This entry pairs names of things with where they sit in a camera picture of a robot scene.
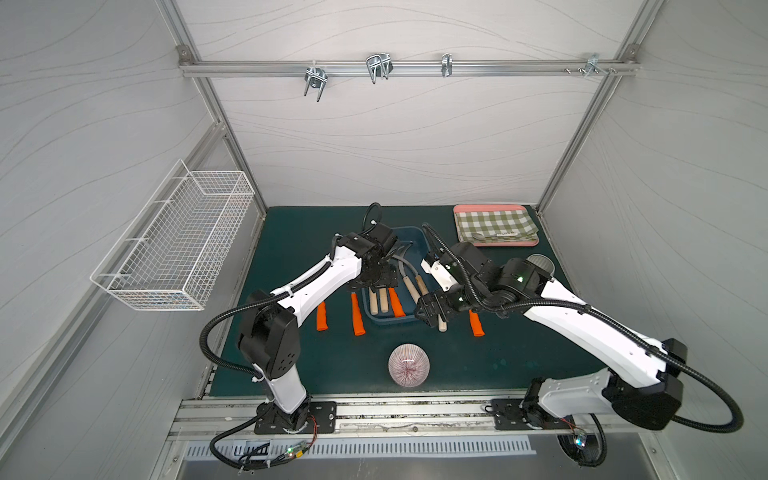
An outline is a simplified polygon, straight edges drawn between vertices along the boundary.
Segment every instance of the green checkered cloth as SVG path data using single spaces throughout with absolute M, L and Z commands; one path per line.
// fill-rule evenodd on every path
M 538 239 L 538 227 L 527 210 L 455 212 L 453 216 L 460 242 L 501 243 Z

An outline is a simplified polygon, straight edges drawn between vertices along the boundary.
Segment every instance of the hanging rail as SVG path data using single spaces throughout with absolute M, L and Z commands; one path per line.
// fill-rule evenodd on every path
M 365 60 L 354 61 L 198 61 L 180 68 L 184 77 L 304 77 L 309 67 L 320 68 L 329 77 L 368 77 Z M 590 65 L 599 67 L 590 69 Z M 390 77 L 443 77 L 443 61 L 392 59 Z M 455 77 L 541 77 L 552 75 L 634 75 L 640 64 L 621 60 L 453 60 Z

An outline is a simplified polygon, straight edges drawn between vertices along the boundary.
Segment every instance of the vent grille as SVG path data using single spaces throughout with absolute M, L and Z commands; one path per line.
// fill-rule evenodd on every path
M 252 458 L 276 458 L 298 439 L 232 440 L 217 444 L 219 450 L 230 458 L 238 458 L 244 452 L 262 447 L 268 455 L 252 455 Z M 485 435 L 459 437 L 418 437 L 386 439 L 318 439 L 304 455 L 305 458 L 383 458 L 383 457 L 430 457 L 464 458 L 502 455 L 536 455 L 527 435 Z M 214 459 L 208 442 L 189 442 L 187 460 Z

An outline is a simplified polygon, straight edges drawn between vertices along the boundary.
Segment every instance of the wire basket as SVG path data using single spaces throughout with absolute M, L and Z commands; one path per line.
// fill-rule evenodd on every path
M 91 275 L 134 310 L 202 310 L 253 198 L 242 171 L 184 170 L 180 177 L 169 174 L 177 184 L 170 183 L 166 200 L 145 206 L 161 204 L 143 233 L 129 238 L 129 227 Z M 115 251 L 130 243 L 122 254 Z M 119 267 L 104 272 L 110 258 Z

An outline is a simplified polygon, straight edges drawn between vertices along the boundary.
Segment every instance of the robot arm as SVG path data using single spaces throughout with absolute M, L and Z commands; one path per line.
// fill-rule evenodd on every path
M 564 300 L 584 306 L 584 311 L 560 306 L 532 306 L 521 312 L 529 319 L 546 325 L 587 350 L 607 368 L 591 375 L 571 379 L 535 379 L 521 403 L 524 417 L 533 426 L 553 419 L 581 413 L 617 413 L 627 421 L 646 429 L 662 429 L 672 419 L 682 402 L 683 386 L 678 371 L 668 371 L 662 359 L 646 350 L 595 316 L 586 315 L 591 306 L 547 272 L 523 259 L 512 259 L 496 266 L 470 243 L 458 243 L 442 255 L 422 261 L 442 291 L 430 293 L 419 302 L 415 315 L 430 326 L 438 317 L 450 319 L 457 312 L 499 306 L 521 300 Z M 478 305 L 468 291 L 462 269 L 482 297 Z M 682 343 L 657 339 L 628 331 L 661 352 L 685 362 L 687 350 Z
M 375 205 L 378 204 L 372 204 L 368 212 Z M 268 399 L 276 406 L 275 409 L 267 406 L 267 410 L 257 413 L 253 419 L 211 440 L 210 450 L 222 462 L 240 470 L 269 467 L 269 463 L 262 461 L 234 462 L 215 448 L 216 441 L 254 424 L 269 412 L 274 413 L 270 424 L 280 425 L 285 432 L 298 432 L 307 425 L 310 398 L 296 370 L 300 354 L 299 327 L 307 316 L 342 285 L 346 284 L 350 290 L 397 285 L 396 272 L 389 265 L 388 257 L 397 239 L 389 227 L 376 221 L 371 223 L 373 226 L 363 232 L 334 237 L 331 253 L 293 282 L 270 293 L 257 290 L 247 305 L 221 313 L 203 328 L 200 334 L 203 354 L 219 366 L 256 373 L 253 381 L 264 385 Z M 628 329 L 593 309 L 527 260 L 515 258 L 504 266 L 496 266 L 471 243 L 448 247 L 428 224 L 424 224 L 424 229 L 439 247 L 432 246 L 433 251 L 422 261 L 422 268 L 435 277 L 441 288 L 419 298 L 414 312 L 416 318 L 435 327 L 470 309 L 494 312 L 502 318 L 508 311 L 521 311 L 607 365 L 586 376 L 533 379 L 520 402 L 516 419 L 533 428 L 544 428 L 568 415 L 590 413 L 597 423 L 595 413 L 613 412 L 651 430 L 663 429 L 670 420 L 722 433 L 735 432 L 743 425 L 743 415 L 736 402 L 717 384 L 685 364 L 687 347 L 679 341 L 660 342 Z M 221 359 L 207 344 L 210 331 L 238 313 L 243 318 L 237 348 L 252 369 Z M 680 372 L 715 392 L 730 409 L 732 420 L 710 425 L 675 416 L 683 395 L 683 385 L 677 379 Z M 309 448 L 306 444 L 297 448 L 299 446 L 300 453 L 294 455 L 293 449 L 289 449 L 289 457 L 281 462 L 298 458 Z M 569 457 L 577 459 L 562 443 L 561 446 Z M 589 465 L 578 461 L 580 465 Z
M 396 241 L 392 229 L 381 223 L 361 233 L 337 237 L 333 255 L 270 294 L 257 290 L 249 297 L 249 303 L 255 303 L 286 296 L 247 310 L 237 342 L 237 348 L 261 374 L 253 381 L 264 384 L 267 395 L 280 409 L 286 430 L 298 430 L 309 408 L 309 396 L 296 370 L 301 353 L 299 327 L 322 301 L 345 284 L 351 290 L 396 286 L 396 273 L 386 258 Z

